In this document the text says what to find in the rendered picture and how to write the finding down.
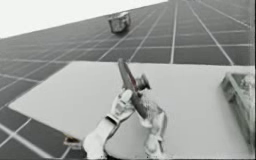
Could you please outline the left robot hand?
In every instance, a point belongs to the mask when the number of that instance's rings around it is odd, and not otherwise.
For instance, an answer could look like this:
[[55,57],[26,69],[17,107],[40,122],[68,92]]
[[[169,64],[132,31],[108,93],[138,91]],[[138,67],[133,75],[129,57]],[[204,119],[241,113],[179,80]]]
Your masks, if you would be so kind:
[[122,90],[113,100],[108,116],[117,124],[127,120],[135,111],[131,104],[133,92],[129,89]]

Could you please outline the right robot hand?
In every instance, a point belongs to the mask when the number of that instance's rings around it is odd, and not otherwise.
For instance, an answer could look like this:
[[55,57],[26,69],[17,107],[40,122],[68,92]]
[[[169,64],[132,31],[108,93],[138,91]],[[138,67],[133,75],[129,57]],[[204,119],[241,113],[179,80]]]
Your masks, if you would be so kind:
[[146,110],[146,117],[140,117],[140,123],[145,128],[151,128],[153,120],[163,112],[162,108],[153,100],[149,98],[143,98],[142,104]]

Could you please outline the grey table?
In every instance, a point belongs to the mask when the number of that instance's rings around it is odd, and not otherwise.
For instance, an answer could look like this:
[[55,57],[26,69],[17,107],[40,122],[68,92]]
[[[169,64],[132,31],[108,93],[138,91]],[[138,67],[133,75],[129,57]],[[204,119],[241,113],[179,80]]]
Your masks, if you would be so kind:
[[[145,74],[149,97],[168,117],[164,136],[174,159],[252,159],[221,81],[228,72],[251,66],[131,63],[134,76]],[[122,79],[115,62],[72,62],[9,105],[60,132],[84,139],[111,108]]]

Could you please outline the grey cart with brown box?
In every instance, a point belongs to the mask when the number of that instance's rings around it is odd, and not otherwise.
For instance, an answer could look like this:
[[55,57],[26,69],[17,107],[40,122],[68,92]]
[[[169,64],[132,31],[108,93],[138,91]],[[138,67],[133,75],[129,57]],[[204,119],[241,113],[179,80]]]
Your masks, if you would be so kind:
[[110,31],[114,34],[126,32],[131,24],[129,12],[120,12],[112,14],[108,17]]

